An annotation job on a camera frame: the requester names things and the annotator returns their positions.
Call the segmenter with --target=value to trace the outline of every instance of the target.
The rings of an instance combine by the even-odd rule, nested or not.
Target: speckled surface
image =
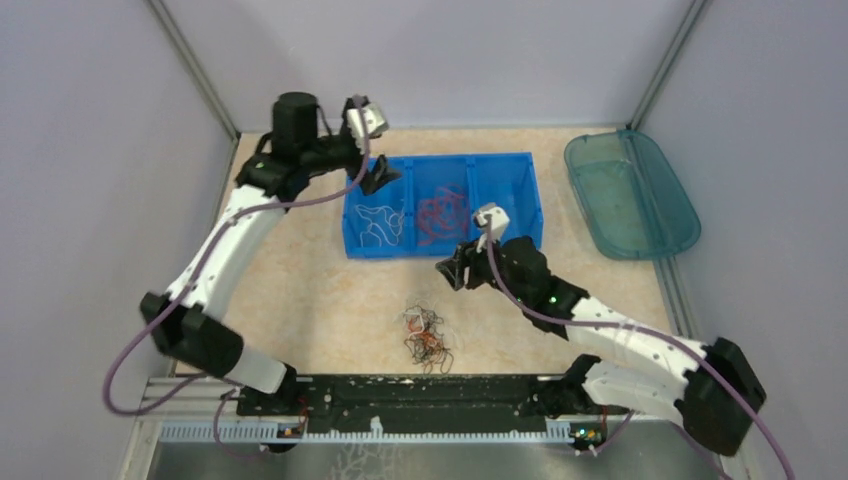
[[[649,262],[602,256],[589,236],[566,174],[563,149],[572,138],[603,129],[390,131],[373,144],[392,155],[530,151],[545,230],[542,251],[552,271],[616,310],[668,331]],[[258,135],[245,135],[233,175]],[[299,199],[342,188],[344,174],[315,179]],[[435,302],[456,336],[453,373],[563,372],[585,350],[533,328],[500,293],[481,287],[454,292],[437,259],[354,261],[344,253],[342,201],[294,209],[268,235],[225,320],[259,350],[311,373],[417,373],[395,321],[413,299]]]

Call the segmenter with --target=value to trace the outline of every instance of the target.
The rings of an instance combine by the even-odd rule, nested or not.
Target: black cylinder
[[[318,138],[318,99],[304,92],[280,95],[271,112],[271,154],[297,156]]]

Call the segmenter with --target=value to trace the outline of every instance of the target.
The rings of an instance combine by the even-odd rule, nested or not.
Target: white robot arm
[[[535,327],[597,352],[599,356],[582,355],[567,374],[569,382],[579,379],[584,401],[655,415],[683,427],[714,452],[736,452],[751,418],[696,358],[658,338],[662,335],[650,335],[656,332],[651,327],[552,275],[530,237],[501,244],[509,225],[502,208],[485,205],[475,212],[474,222],[484,230],[481,237],[460,244],[453,257],[436,267],[455,290],[486,283],[501,291],[505,287],[504,293],[523,306]],[[497,275],[486,252],[489,246]],[[738,346],[723,338],[713,345],[672,339],[718,370],[754,411],[760,409],[765,392]]]

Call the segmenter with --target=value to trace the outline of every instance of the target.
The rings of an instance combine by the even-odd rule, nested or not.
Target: metal floor
[[[255,446],[231,446],[242,454]],[[671,427],[634,421],[598,458],[565,446],[300,445],[281,455],[241,460],[214,444],[160,443],[148,480],[591,480],[715,479],[718,475]]]

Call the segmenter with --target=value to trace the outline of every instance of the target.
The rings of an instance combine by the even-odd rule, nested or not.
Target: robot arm
[[[626,407],[669,420],[708,449],[723,455],[735,454],[751,419],[696,360],[661,339],[634,331],[635,325],[650,327],[552,275],[545,256],[530,237],[501,244],[500,236],[509,224],[502,208],[486,205],[475,212],[474,221],[491,232],[498,272],[507,290],[534,312],[573,322],[559,325],[525,314],[533,326],[600,355],[582,355],[564,380],[571,386],[579,384],[578,389],[585,395],[583,401]],[[437,270],[454,290],[475,289],[484,283],[500,290],[484,251],[487,235],[460,244],[453,257],[437,264]],[[601,320],[617,322],[621,327],[579,326],[580,322]],[[712,345],[675,339],[715,367],[754,411],[759,411],[765,392],[738,346],[723,338]]]
[[[151,332],[160,353],[266,394],[277,394],[287,378],[294,379],[294,368],[245,345],[241,335],[220,322],[244,270],[285,215],[279,203],[294,201],[312,177],[343,168],[354,178],[363,168],[364,137],[378,138],[388,129],[379,107],[364,100],[364,124],[348,99],[340,131],[319,137],[317,99],[300,92],[280,96],[273,107],[273,130],[236,177],[237,188],[212,234],[164,294],[150,292],[141,301],[148,324],[178,302]],[[268,140],[271,151],[266,153]],[[399,177],[380,156],[360,188],[370,195]]]

